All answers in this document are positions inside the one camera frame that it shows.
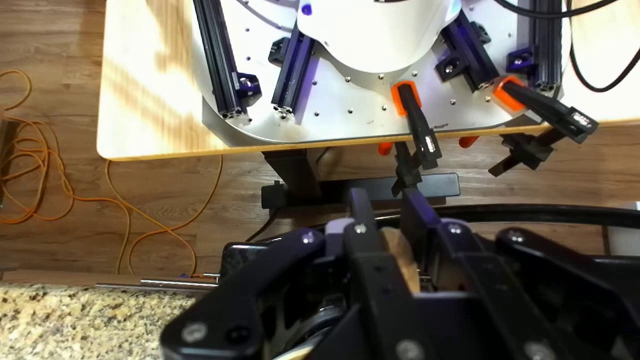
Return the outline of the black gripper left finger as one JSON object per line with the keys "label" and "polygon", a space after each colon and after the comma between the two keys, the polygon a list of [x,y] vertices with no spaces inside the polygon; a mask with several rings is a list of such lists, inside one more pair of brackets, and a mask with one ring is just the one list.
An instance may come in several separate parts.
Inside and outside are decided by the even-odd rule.
{"label": "black gripper left finger", "polygon": [[398,360],[408,288],[369,193],[349,199],[342,228],[285,234],[171,319],[164,360],[273,360],[300,344],[311,360]]}

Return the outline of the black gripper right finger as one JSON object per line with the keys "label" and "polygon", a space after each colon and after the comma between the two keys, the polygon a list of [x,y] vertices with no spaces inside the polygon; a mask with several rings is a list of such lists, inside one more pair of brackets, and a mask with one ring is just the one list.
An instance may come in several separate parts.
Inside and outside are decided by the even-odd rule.
{"label": "black gripper right finger", "polygon": [[423,255],[448,255],[514,360],[640,360],[640,262],[588,255],[531,221],[634,228],[620,207],[481,203],[436,207],[403,193],[403,231]]}

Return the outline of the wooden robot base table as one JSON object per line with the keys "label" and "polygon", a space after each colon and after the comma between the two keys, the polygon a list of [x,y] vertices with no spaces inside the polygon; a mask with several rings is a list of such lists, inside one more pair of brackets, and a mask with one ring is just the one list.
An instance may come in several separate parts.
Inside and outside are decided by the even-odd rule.
{"label": "wooden robot base table", "polygon": [[[108,160],[185,158],[233,151],[353,146],[404,140],[390,96],[393,73],[356,73],[320,59],[296,118],[269,94],[279,67],[266,59],[280,31],[246,9],[230,16],[245,43],[239,63],[259,73],[262,94],[241,118],[215,112],[215,96],[191,0],[107,0],[97,150]],[[618,0],[572,22],[579,66],[560,97],[605,126],[640,122],[640,67],[610,82],[640,46],[640,0]]]}

